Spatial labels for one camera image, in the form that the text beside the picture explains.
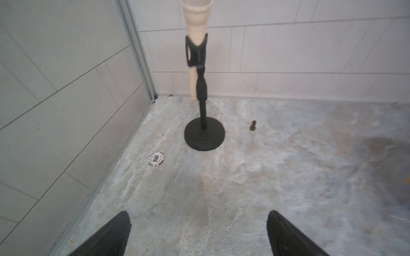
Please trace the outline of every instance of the white tiled wall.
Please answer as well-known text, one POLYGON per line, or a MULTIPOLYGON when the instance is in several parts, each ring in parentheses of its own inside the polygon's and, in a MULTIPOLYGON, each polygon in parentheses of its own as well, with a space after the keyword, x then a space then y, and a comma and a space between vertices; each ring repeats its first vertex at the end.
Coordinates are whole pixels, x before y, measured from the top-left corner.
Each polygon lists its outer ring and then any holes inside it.
MULTIPOLYGON (((180 1, 131 1, 164 95, 189 94, 180 1)), ((409 0, 215 0, 208 33, 210 95, 410 102, 409 0)))
POLYGON ((0 1, 0 255, 47 255, 148 109, 111 0, 0 1))

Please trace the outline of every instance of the gray stone floor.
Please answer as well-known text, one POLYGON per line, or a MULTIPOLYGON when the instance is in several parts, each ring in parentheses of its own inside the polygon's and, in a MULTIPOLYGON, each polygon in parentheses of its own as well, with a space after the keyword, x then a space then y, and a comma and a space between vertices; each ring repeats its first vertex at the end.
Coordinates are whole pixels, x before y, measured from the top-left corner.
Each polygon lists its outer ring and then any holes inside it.
POLYGON ((207 110, 225 141, 198 152, 183 136, 198 103, 158 98, 62 255, 121 210, 127 256, 272 255, 273 209, 331 256, 409 254, 410 105, 211 98, 207 110))

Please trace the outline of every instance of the microphone stand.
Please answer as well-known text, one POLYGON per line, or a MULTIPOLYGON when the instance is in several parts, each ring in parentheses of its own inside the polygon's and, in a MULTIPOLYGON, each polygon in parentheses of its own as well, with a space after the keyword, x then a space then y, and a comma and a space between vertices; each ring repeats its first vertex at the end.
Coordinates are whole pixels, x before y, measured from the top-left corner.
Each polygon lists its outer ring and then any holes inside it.
POLYGON ((185 37, 185 52, 189 67, 196 66, 198 79, 196 81, 196 97, 199 100, 200 117, 195 118, 185 127, 184 137, 186 143, 195 150, 208 151, 219 147, 224 138, 225 130, 221 122, 206 116, 206 100, 208 98, 207 85, 204 78, 205 54, 208 33, 204 40, 196 46, 191 39, 185 37))

